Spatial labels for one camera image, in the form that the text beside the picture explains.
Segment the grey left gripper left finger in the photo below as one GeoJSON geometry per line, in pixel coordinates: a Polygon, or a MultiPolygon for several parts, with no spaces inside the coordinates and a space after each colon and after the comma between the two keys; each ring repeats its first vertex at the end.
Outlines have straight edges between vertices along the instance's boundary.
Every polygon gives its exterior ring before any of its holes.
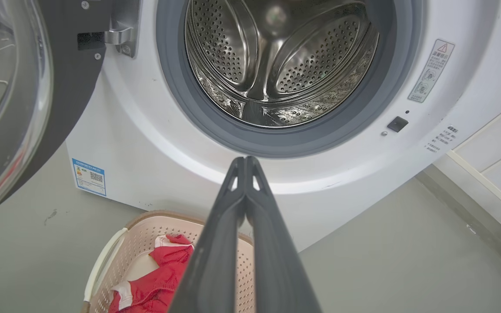
{"type": "Polygon", "coordinates": [[[235,313],[244,158],[228,169],[168,313],[235,313]]]}

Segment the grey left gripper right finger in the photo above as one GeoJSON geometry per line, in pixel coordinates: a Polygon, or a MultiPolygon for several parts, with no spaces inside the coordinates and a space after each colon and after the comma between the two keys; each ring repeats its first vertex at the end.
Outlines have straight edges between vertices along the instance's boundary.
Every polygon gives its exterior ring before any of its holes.
{"type": "Polygon", "coordinates": [[[246,158],[246,217],[253,228],[257,313],[321,307],[257,158],[246,158]]]}

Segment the grey rubber door gasket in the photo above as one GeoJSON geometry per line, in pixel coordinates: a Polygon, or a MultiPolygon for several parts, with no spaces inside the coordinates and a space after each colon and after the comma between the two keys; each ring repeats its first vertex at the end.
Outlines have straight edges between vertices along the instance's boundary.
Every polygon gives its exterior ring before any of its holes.
{"type": "Polygon", "coordinates": [[[158,0],[156,46],[175,101],[204,135],[238,153],[300,158],[332,150],[366,130],[395,99],[418,49],[426,0],[364,0],[380,37],[374,59],[353,93],[324,117],[297,127],[270,129],[225,115],[202,90],[185,43],[189,0],[158,0]]]}

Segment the grey triangle warning sticker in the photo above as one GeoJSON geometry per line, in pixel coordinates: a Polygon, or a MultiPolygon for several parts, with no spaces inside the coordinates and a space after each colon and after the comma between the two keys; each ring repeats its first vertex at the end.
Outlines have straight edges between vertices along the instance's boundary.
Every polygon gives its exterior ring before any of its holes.
{"type": "Polygon", "coordinates": [[[423,71],[407,97],[408,100],[416,103],[423,103],[426,100],[445,69],[454,48],[455,44],[449,41],[440,38],[435,40],[423,71]]]}

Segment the stainless steel washing machine drum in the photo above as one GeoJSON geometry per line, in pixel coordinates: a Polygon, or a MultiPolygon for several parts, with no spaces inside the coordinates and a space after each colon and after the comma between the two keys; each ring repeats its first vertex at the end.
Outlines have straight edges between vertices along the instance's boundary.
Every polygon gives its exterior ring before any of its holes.
{"type": "Polygon", "coordinates": [[[189,0],[185,43],[201,89],[225,115],[282,129],[339,107],[380,34],[364,0],[189,0]]]}

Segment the metal door hinge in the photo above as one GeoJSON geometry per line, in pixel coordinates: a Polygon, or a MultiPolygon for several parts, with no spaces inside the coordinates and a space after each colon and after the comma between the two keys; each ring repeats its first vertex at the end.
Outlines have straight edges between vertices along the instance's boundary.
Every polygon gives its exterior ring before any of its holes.
{"type": "Polygon", "coordinates": [[[117,52],[134,59],[137,55],[138,30],[142,0],[111,0],[110,28],[104,42],[117,52]]]}

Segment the white front-load washing machine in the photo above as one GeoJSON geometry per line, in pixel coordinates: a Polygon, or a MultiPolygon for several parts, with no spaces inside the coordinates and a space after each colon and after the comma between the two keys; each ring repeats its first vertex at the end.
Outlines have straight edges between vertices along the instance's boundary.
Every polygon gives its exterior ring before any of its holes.
{"type": "MultiPolygon", "coordinates": [[[[175,101],[156,46],[158,0],[142,0],[137,55],[106,51],[68,155],[105,171],[106,198],[147,211],[206,217],[230,163],[175,101]]],[[[364,131],[320,154],[262,165],[298,250],[382,200],[501,113],[501,0],[426,0],[409,75],[364,131]],[[455,44],[423,103],[408,100],[438,38],[455,44]],[[409,121],[387,129],[397,116],[409,121]]]]}

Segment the washing machine door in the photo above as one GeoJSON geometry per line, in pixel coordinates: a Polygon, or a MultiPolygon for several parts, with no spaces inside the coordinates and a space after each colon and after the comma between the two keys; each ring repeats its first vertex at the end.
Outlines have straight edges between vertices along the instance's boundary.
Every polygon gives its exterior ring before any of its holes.
{"type": "Polygon", "coordinates": [[[110,14],[111,0],[0,0],[0,204],[85,111],[114,47],[110,14]]]}

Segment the red and white garment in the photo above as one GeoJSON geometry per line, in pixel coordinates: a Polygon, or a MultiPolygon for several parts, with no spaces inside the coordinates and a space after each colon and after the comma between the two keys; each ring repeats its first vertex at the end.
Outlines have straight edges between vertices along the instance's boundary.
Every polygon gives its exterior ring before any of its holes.
{"type": "Polygon", "coordinates": [[[109,313],[167,313],[193,251],[193,244],[182,234],[158,236],[149,253],[157,269],[114,286],[109,313]]]}

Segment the blue energy label sticker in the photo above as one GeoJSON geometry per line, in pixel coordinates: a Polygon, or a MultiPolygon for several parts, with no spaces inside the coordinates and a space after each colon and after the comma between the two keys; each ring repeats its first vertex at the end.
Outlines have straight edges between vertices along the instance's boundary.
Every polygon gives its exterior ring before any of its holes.
{"type": "Polygon", "coordinates": [[[105,171],[75,158],[71,160],[76,186],[80,190],[106,197],[105,171]]]}

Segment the beige perforated laundry basket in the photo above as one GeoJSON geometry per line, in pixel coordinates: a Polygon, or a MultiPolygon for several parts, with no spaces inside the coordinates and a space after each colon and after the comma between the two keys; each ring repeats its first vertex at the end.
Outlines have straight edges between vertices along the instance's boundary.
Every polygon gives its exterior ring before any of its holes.
{"type": "MultiPolygon", "coordinates": [[[[196,244],[204,224],[201,219],[168,210],[137,216],[118,230],[100,252],[86,283],[81,313],[108,313],[115,285],[157,269],[149,254],[159,236],[182,234],[196,244]]],[[[239,233],[234,313],[256,313],[253,262],[253,242],[239,233]]]]}

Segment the black door latch socket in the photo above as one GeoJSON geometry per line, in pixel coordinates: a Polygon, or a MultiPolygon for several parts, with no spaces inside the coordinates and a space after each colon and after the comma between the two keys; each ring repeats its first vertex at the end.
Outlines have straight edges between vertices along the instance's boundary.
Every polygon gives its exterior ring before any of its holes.
{"type": "Polygon", "coordinates": [[[408,123],[408,120],[397,116],[387,125],[387,129],[399,133],[408,123]]]}

